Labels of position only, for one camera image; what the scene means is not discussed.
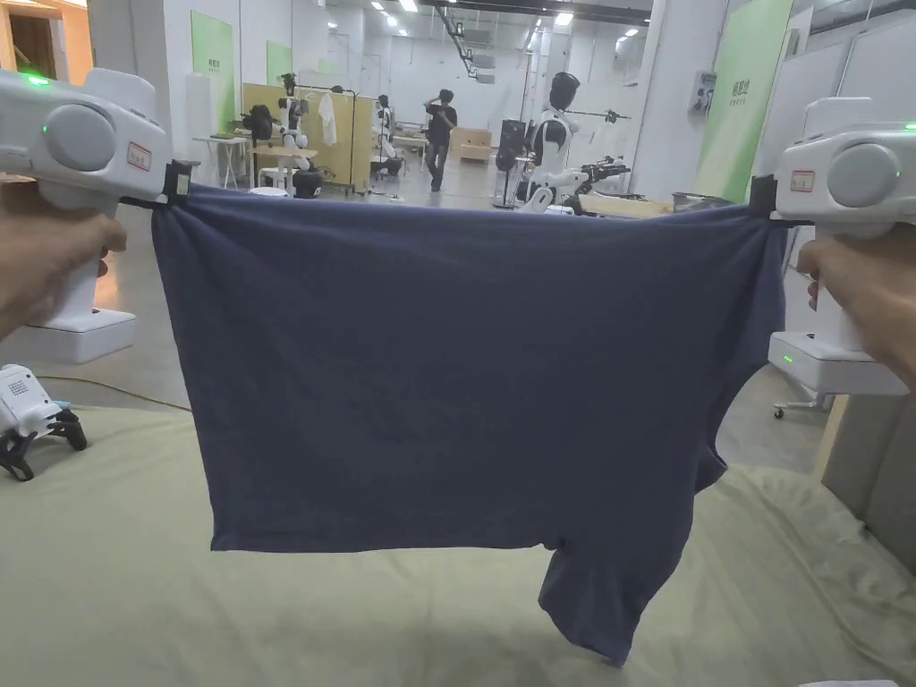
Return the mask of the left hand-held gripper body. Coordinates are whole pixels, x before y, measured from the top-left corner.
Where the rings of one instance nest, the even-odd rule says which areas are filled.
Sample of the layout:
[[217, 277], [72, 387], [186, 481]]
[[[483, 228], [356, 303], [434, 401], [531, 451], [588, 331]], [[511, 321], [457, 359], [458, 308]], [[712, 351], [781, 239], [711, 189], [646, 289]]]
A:
[[[34, 179], [56, 208], [114, 217], [121, 199], [182, 202], [192, 168], [157, 122], [154, 87], [94, 68], [81, 86], [23, 73], [1, 76], [1, 169]], [[97, 272], [69, 276], [53, 312], [1, 344], [3, 363], [82, 364], [134, 344], [134, 314], [94, 305]]]

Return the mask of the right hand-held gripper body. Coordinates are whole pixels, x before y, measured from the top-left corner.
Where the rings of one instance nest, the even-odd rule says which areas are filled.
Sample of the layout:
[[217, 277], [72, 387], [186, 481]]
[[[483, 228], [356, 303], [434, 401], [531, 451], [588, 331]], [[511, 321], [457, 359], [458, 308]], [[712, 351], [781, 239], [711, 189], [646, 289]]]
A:
[[[870, 98], [822, 98], [808, 105], [801, 137], [779, 155], [772, 174], [751, 182], [751, 212], [813, 221], [817, 239], [872, 239], [912, 224], [914, 125], [878, 123], [874, 114]], [[771, 336], [768, 359], [817, 394], [907, 392], [864, 351], [852, 321], [828, 293], [818, 298], [811, 330]]]

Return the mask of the person's right hand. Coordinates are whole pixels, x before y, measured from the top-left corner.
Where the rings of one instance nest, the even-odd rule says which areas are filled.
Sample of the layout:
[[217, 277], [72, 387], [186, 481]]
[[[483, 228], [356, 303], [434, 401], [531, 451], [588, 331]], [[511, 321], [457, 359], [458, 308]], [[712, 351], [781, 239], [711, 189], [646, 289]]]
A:
[[814, 239], [797, 269], [812, 280], [809, 305], [830, 294], [852, 321], [862, 346], [915, 390], [915, 231], [896, 225], [872, 239]]

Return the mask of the person's left hand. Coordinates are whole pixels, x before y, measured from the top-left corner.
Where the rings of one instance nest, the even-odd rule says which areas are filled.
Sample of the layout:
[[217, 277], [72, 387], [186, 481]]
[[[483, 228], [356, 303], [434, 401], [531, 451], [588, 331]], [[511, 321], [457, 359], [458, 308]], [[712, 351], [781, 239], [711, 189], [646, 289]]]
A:
[[98, 274], [109, 251], [126, 249], [120, 223], [58, 209], [2, 215], [1, 337], [53, 310], [66, 279], [87, 264]]

